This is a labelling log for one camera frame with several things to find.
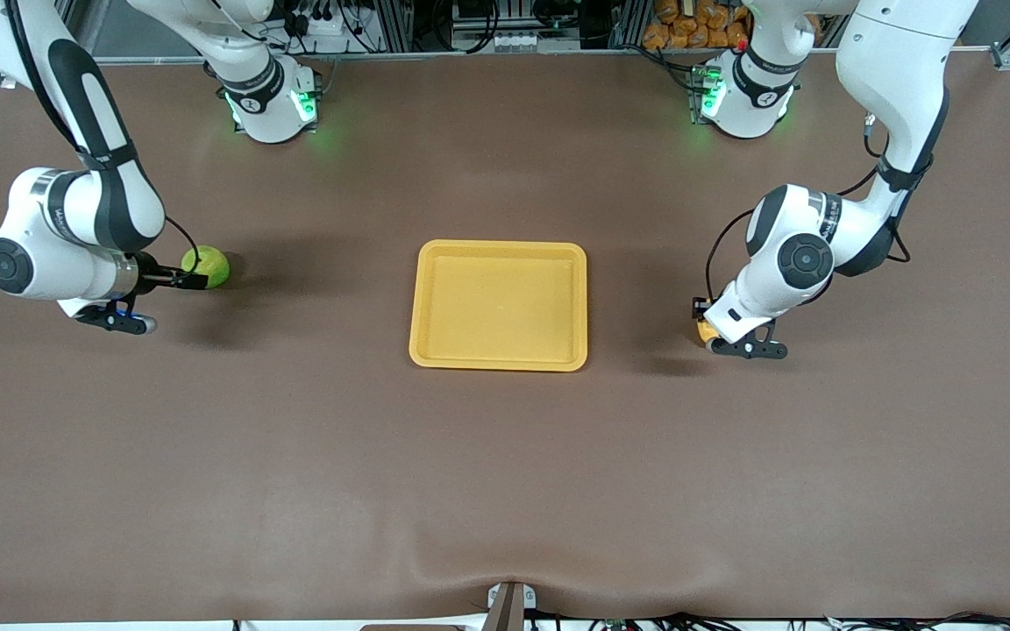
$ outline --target green ball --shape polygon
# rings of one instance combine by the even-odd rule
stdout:
[[[197,264],[197,269],[193,269],[196,255],[191,249],[182,256],[182,269],[186,272],[193,271],[194,275],[205,275],[209,277],[209,284],[205,289],[213,289],[228,280],[228,257],[224,252],[212,246],[197,246],[197,255],[201,256],[201,262]]]

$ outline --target yellow rectangular tray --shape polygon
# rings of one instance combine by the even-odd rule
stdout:
[[[587,255],[574,243],[429,241],[409,352],[430,369],[577,371],[587,360]]]

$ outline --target table surface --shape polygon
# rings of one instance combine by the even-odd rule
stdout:
[[[688,338],[730,216],[874,161],[817,56],[786,119],[689,123],[634,57],[345,63],[314,135],[233,135],[199,68],[105,70],[168,211],[236,272],[147,338],[0,293],[0,622],[1010,615],[1010,73],[954,54],[910,265],[790,312],[784,362]],[[0,90],[13,177],[76,157]],[[587,251],[573,375],[420,369],[435,238]],[[185,249],[169,230],[152,251]],[[717,284],[745,260],[722,248]]]

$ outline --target tray rim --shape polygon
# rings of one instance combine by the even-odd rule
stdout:
[[[573,278],[576,285],[576,303],[578,309],[573,309],[573,321],[577,327],[576,335],[579,347],[575,359],[571,362],[538,362],[537,360],[516,359],[462,359],[440,360],[431,358],[420,352],[418,348],[418,332],[421,327],[420,302],[424,296],[425,272],[433,250],[443,247],[512,247],[518,249],[537,250],[568,250],[573,256]],[[431,239],[420,247],[420,254],[415,267],[415,290],[412,300],[412,326],[408,352],[412,362],[424,369],[474,369],[475,371],[509,371],[509,372],[541,372],[541,373],[573,373],[587,362],[589,351],[588,310],[587,310],[587,252],[578,243],[569,241],[517,241],[497,239]]]

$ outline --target yellow object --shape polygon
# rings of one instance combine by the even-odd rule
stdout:
[[[186,272],[192,270],[194,275],[208,276],[209,283],[205,285],[205,289],[211,290],[228,280],[228,257],[224,255],[224,252],[212,246],[197,246],[197,254],[201,256],[201,262],[197,264],[197,269],[193,269],[193,264],[196,262],[193,249],[189,249],[182,256],[182,269]]]
[[[587,255],[574,243],[428,241],[408,349],[430,369],[577,371],[587,360]]]
[[[714,330],[712,323],[702,317],[696,320],[696,330],[701,334],[701,341],[704,343],[712,343],[712,340],[719,336],[719,331]]]

